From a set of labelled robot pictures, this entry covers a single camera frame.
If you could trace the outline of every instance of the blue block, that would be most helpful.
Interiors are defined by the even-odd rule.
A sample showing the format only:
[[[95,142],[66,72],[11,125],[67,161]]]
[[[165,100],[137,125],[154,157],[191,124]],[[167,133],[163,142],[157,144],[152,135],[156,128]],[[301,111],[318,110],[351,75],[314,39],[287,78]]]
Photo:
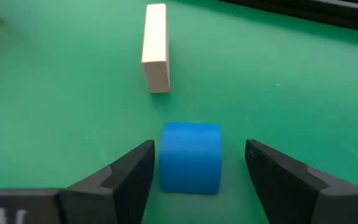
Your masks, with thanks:
[[[167,123],[159,152],[163,192],[216,194],[222,170],[217,124]]]

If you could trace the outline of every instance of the black edge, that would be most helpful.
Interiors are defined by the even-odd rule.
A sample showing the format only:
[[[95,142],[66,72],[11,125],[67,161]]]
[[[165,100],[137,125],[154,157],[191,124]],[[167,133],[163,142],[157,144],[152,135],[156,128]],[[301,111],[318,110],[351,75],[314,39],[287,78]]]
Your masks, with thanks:
[[[358,186],[256,140],[245,158],[270,224],[358,224]]]
[[[220,0],[358,30],[358,0]]]
[[[0,189],[0,224],[141,224],[154,141],[65,189]]]

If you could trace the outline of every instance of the beige rectangular block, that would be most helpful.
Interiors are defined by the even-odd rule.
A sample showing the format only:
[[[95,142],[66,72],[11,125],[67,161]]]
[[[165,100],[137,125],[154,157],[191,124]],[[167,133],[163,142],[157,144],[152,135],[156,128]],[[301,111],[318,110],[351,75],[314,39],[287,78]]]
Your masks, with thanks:
[[[170,91],[167,6],[165,4],[147,5],[142,66],[151,93]]]

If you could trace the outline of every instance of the green surface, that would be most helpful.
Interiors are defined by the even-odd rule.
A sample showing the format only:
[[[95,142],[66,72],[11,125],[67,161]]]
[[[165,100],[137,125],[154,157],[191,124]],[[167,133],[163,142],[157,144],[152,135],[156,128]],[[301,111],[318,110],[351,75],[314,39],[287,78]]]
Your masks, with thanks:
[[[172,92],[150,95],[150,2],[0,0],[0,188],[66,187],[146,139],[158,148],[167,121],[221,124],[221,191],[162,194],[156,175],[144,223],[267,223],[246,139],[358,184],[358,31],[166,1]]]

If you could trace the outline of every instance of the blue cube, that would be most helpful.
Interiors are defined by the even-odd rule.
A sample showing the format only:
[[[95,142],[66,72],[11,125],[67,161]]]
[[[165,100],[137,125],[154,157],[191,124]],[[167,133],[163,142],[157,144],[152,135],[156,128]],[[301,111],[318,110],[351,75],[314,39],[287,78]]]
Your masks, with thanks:
[[[158,158],[162,192],[218,192],[222,143],[217,124],[167,123]]]

